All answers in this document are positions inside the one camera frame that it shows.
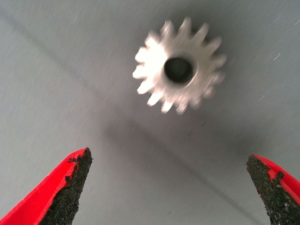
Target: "metal gear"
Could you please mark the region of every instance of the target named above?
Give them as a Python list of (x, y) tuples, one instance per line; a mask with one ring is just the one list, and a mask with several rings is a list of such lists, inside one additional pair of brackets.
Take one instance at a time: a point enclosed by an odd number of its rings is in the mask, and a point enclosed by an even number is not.
[[(139, 65), (133, 72), (135, 79), (143, 79), (137, 92), (152, 94), (149, 106), (161, 101), (161, 112), (167, 113), (175, 105), (177, 113), (183, 114), (188, 103), (197, 108), (202, 98), (214, 94), (213, 85), (220, 83), (224, 77), (217, 69), (225, 64), (226, 56), (214, 54), (221, 38), (209, 43), (205, 41), (208, 28), (205, 23), (192, 34), (191, 19), (186, 18), (177, 34), (171, 21), (165, 22), (161, 36), (153, 31), (149, 33), (146, 47), (141, 47), (135, 56)], [(188, 66), (182, 68), (182, 62), (190, 64), (190, 73)], [(166, 68), (169, 64), (175, 64), (174, 68)]]

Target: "gray surface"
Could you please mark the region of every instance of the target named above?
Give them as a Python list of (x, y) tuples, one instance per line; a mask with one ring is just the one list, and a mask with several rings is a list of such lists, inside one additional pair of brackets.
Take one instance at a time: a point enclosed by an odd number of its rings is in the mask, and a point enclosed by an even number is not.
[[(299, 12), (297, 0), (1, 0), (0, 217), (88, 146), (74, 225), (269, 224), (245, 163), (258, 153), (300, 178)], [(199, 111), (162, 115), (136, 94), (134, 55), (187, 15), (222, 36), (227, 77)]]

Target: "gear hole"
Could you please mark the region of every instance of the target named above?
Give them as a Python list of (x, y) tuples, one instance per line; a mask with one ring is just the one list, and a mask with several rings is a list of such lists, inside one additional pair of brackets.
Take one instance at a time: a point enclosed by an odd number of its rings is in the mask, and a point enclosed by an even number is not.
[(175, 83), (187, 83), (193, 76), (192, 64), (180, 57), (170, 58), (165, 62), (164, 66), (165, 75)]

